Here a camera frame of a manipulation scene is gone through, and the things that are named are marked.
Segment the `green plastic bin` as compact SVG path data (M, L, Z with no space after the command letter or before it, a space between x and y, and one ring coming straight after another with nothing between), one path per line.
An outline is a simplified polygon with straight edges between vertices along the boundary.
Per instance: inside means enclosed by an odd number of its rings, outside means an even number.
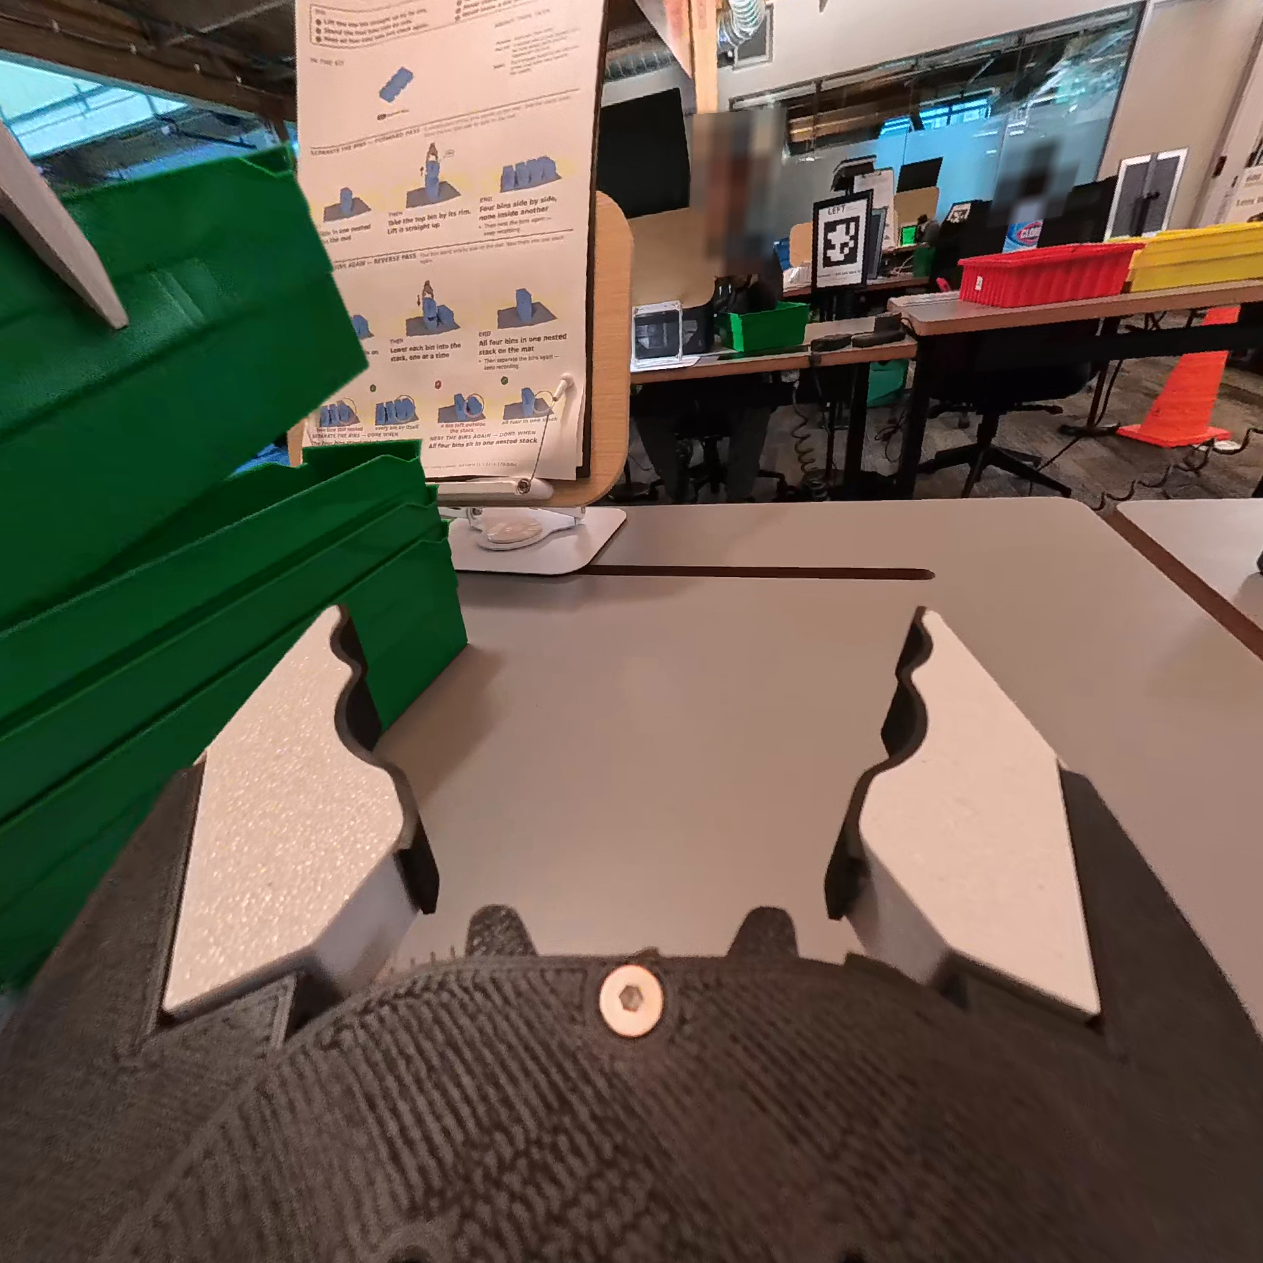
M367 368L291 147L65 201L113 329L4 224L4 622L53 606Z
M249 613L279 612L277 582L168 636L59 705L40 761L4 758L7 792L34 786L55 755L76 758L64 780L4 821L4 989L40 971L168 782L198 761L325 609L352 616L381 728L404 717L468 642L443 522L441 541L411 546L283 628L247 631Z
M277 582L279 612L249 613L247 631L283 628L444 528L419 440L315 448L300 468L232 477L4 624L4 722Z
M769 310L731 311L721 320L722 344L740 356L790 352L807 340L813 307L779 302Z
M327 525L300 546L241 522L4 634L4 828L94 831L189 765L334 606L393 722L464 645L449 529L419 493Z

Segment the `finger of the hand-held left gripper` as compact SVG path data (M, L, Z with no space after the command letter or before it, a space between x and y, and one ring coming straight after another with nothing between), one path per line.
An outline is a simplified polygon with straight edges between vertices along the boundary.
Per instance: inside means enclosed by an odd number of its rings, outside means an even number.
M97 248L5 123L2 213L32 251L107 325L113 329L130 325L128 311Z

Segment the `wooden-top table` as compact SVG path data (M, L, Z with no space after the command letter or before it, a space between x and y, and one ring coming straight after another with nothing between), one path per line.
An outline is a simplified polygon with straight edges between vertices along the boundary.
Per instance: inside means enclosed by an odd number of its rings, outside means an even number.
M915 340L873 352L823 356L808 346L766 356L703 356L683 368L632 371L631 416L671 502L704 484L730 502L752 502L758 480L775 480L779 501L864 501L886 496L886 478L864 468L870 364L915 359ZM826 466L801 456L801 483L761 466L767 428L781 406L819 404Z
M1133 334L1122 331L1130 317L1223 307L1240 308L1237 323L1202 320ZM1020 308L972 304L958 293L921 295L889 301L889 311L900 316L918 344L904 445L897 471L888 478L889 498L895 501L913 498L933 386L943 374L1232 353L1262 344L1259 278Z

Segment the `printed instruction sheet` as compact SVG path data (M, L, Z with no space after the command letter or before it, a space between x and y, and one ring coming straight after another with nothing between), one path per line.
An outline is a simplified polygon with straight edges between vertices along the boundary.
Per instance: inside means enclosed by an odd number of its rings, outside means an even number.
M295 3L297 173L367 365L306 446L585 463L599 1Z

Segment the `grey monitor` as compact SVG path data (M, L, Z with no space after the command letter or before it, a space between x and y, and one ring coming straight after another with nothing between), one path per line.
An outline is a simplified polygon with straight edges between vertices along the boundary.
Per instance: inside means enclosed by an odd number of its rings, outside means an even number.
M1170 225L1190 150L1137 155L1119 164L1106 241L1149 237Z

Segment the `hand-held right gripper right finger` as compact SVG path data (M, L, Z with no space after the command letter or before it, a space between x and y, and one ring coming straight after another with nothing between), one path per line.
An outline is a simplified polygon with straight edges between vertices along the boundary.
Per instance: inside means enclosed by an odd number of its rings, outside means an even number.
M1101 1013L1064 762L931 609L916 609L826 869L826 908L913 982L978 976Z

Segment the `printed tag sign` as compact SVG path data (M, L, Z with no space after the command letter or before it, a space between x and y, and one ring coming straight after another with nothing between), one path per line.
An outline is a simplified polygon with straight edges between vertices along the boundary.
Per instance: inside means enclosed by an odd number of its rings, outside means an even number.
M873 212L874 192L868 189L814 203L811 284L816 293L865 286Z

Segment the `red plastic bin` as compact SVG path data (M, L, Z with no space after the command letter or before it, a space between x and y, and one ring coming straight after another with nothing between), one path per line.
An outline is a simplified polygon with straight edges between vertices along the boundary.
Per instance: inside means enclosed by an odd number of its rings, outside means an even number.
M963 302L1026 308L1121 295L1142 239L1080 242L970 257L961 263Z

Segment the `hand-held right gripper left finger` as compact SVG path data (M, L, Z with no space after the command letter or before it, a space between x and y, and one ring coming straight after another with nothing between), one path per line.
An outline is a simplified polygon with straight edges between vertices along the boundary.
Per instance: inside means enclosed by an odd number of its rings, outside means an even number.
M370 983L440 871L383 723L352 613L324 609L199 759L163 1010L199 1016L289 973Z

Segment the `clear box white frame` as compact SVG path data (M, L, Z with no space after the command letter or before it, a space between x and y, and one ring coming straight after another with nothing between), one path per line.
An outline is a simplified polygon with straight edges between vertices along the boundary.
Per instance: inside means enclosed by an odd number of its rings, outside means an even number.
M635 305L631 367L635 373L683 368L685 307L680 301Z

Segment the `black office chair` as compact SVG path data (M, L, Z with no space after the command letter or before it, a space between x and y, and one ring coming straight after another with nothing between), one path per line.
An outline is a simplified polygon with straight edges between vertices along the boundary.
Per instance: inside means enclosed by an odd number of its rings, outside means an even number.
M1073 496L1070 486L1038 468L1037 457L999 445L997 434L1008 415L1053 412L1058 403L1080 394L1097 364L1085 359L1017 365L1022 344L1019 329L933 337L921 344L915 383L927 394L927 413L969 413L979 424L975 442L942 450L916 468L912 457L922 453L924 434L909 434L901 469L909 471L910 481L964 466L969 472L960 496L970 498L988 469L1000 469L1029 487Z

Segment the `orange traffic cone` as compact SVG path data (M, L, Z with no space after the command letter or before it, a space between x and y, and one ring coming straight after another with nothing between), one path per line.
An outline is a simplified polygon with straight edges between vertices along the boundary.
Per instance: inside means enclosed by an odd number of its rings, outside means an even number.
M1179 356L1166 386L1142 422L1118 428L1127 437L1154 448L1200 448L1231 442L1231 431L1214 425L1211 413L1219 398L1229 352L1199 352Z

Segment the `yellow plastic bin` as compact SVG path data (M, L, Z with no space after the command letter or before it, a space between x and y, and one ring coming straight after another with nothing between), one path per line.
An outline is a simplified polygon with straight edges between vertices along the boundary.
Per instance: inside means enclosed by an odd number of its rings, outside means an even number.
M1261 221L1158 231L1112 245L1133 251L1127 290L1197 289L1262 278Z

